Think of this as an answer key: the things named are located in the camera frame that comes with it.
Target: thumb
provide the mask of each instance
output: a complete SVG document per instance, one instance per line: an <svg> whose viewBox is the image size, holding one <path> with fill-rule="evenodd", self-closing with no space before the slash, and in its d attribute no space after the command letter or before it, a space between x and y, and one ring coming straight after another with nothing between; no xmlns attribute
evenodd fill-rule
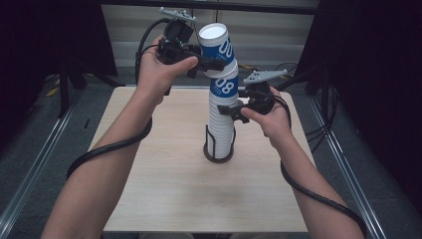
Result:
<svg viewBox="0 0 422 239"><path fill-rule="evenodd" d="M194 68L198 64L198 58L196 57L189 57L171 65L171 71L174 75L178 76L192 68Z"/></svg>
<svg viewBox="0 0 422 239"><path fill-rule="evenodd" d="M245 116L246 118L253 120L259 124L261 124L262 121L262 115L255 112L254 110L251 110L249 108L241 108L240 113Z"/></svg>

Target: finger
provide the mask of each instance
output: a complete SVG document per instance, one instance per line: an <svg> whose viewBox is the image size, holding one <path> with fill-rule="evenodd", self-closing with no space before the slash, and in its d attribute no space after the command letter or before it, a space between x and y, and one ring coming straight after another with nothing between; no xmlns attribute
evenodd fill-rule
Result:
<svg viewBox="0 0 422 239"><path fill-rule="evenodd" d="M170 71L174 74L174 76L178 76L194 68L197 64L198 64L197 57L189 57L189 58L184 59L183 61L170 65L169 68L171 69Z"/></svg>
<svg viewBox="0 0 422 239"><path fill-rule="evenodd" d="M274 96L279 96L279 97L281 96L280 92L277 91L277 89L275 89L274 87L270 87L270 91L271 93L273 93Z"/></svg>
<svg viewBox="0 0 422 239"><path fill-rule="evenodd" d="M263 115L251 110L249 108L241 108L240 113L245 116L246 118L253 120L259 124L261 124Z"/></svg>
<svg viewBox="0 0 422 239"><path fill-rule="evenodd" d="M159 35L158 37L156 37L153 41L152 41L152 43L151 43L151 45L158 45L159 44L159 40L161 40L162 38L164 37L164 35Z"/></svg>

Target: tabletop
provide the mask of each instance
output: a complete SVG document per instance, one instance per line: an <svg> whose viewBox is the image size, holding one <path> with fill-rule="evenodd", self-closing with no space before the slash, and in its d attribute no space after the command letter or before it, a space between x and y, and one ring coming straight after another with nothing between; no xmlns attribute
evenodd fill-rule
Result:
<svg viewBox="0 0 422 239"><path fill-rule="evenodd" d="M93 139L105 133L134 92L116 88ZM153 114L120 201L105 226L112 232L305 232L301 211L260 126L235 122L233 157L206 159L207 89L172 89ZM292 97L292 131L313 160Z"/></svg>

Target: cup stack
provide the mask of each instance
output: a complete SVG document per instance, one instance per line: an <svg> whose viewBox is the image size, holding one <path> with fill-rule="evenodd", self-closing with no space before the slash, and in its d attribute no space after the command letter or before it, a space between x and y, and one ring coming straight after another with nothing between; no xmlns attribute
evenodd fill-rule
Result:
<svg viewBox="0 0 422 239"><path fill-rule="evenodd" d="M238 101L238 66L224 24L213 23L199 31L202 55L226 62L223 71L207 71L211 78L209 93L209 121L204 153L213 162L225 162L233 154L234 122L220 115L217 106L234 107Z"/></svg>

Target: handheld controller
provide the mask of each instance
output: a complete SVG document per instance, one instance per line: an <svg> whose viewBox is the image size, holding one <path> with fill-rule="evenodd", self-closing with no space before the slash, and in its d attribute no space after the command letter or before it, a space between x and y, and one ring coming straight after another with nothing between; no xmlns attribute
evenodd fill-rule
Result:
<svg viewBox="0 0 422 239"><path fill-rule="evenodd" d="M160 62L171 65L192 56L197 57L198 65L187 73L187 77L192 79L196 77L198 70L203 72L224 70L226 63L223 60L203 57L199 46L186 44L193 34L193 29L186 22L195 22L195 17L189 16L186 11L180 13L177 11L166 11L161 8L160 12L173 17L167 23L164 29L164 37L159 42L157 58Z"/></svg>

